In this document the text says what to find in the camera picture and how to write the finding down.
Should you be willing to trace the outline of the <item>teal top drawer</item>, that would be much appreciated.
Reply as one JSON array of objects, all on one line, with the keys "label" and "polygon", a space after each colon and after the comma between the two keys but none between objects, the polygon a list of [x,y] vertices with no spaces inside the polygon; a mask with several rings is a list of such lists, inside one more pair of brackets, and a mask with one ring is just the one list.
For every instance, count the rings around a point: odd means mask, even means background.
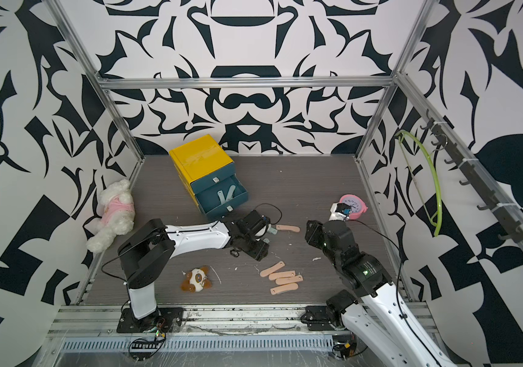
[{"label": "teal top drawer", "polygon": [[210,174],[206,174],[198,180],[194,180],[194,182],[190,184],[190,187],[194,194],[199,194],[211,187],[214,187],[217,184],[220,184],[222,181],[227,180],[234,175],[235,163],[232,162],[219,169],[216,169]]}]

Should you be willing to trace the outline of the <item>yellow drawer cabinet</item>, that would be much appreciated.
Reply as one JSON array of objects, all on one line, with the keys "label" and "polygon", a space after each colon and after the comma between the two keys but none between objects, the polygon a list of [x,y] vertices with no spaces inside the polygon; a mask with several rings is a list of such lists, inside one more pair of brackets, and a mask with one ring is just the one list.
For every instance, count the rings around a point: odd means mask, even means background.
[{"label": "yellow drawer cabinet", "polygon": [[204,135],[170,151],[177,174],[198,206],[190,184],[194,180],[210,174],[227,164],[234,162],[211,135]]}]

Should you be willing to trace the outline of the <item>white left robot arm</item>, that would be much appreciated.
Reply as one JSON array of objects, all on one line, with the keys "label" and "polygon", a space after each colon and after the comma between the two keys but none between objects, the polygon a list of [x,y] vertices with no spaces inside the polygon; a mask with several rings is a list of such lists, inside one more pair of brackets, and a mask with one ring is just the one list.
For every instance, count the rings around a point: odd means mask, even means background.
[{"label": "white left robot arm", "polygon": [[170,259],[189,252],[230,248],[235,257],[244,253],[260,261],[269,248],[261,237],[270,227],[270,219],[255,209],[240,220],[195,226],[148,221],[118,248],[134,319],[143,321],[156,315],[154,282]]}]

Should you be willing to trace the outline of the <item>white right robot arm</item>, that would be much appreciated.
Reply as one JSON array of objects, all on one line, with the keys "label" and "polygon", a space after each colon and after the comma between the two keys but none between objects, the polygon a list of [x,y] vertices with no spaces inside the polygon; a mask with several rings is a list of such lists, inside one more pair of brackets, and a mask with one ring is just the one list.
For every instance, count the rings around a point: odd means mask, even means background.
[{"label": "white right robot arm", "polygon": [[330,324],[356,335],[386,366],[454,366],[400,296],[392,277],[362,252],[341,220],[307,222],[307,244],[322,250],[347,287],[326,302]]}]

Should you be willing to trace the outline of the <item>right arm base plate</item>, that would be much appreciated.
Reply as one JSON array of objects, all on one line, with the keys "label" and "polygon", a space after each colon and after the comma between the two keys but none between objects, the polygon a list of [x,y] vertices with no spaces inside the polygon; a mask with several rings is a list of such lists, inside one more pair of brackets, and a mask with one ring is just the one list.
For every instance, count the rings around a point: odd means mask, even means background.
[{"label": "right arm base plate", "polygon": [[344,330],[341,314],[330,306],[306,306],[300,317],[310,331]]}]

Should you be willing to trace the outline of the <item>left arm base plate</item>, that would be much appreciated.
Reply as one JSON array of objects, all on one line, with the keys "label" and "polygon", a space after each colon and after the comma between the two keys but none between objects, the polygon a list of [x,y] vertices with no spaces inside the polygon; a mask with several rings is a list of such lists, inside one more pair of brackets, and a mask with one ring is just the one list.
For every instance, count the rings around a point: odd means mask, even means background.
[{"label": "left arm base plate", "polygon": [[183,319],[183,307],[159,307],[148,316],[137,319],[130,307],[124,308],[119,318],[116,332],[120,334],[166,333],[180,327]]}]

